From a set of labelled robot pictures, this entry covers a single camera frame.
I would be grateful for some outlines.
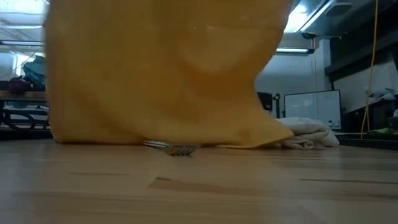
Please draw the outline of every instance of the yellow towel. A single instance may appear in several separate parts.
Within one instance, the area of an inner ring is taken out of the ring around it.
[[[258,147],[292,133],[254,79],[291,0],[52,1],[50,124],[59,142]]]

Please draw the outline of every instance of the white towel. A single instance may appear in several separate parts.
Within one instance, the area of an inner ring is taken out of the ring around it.
[[[321,121],[310,118],[278,119],[293,131],[294,137],[282,142],[282,145],[292,149],[324,149],[339,145],[333,131]]]

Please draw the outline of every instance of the fork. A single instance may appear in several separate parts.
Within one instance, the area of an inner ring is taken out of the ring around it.
[[[200,145],[197,144],[169,144],[162,141],[144,141],[145,146],[163,149],[170,156],[191,156]]]

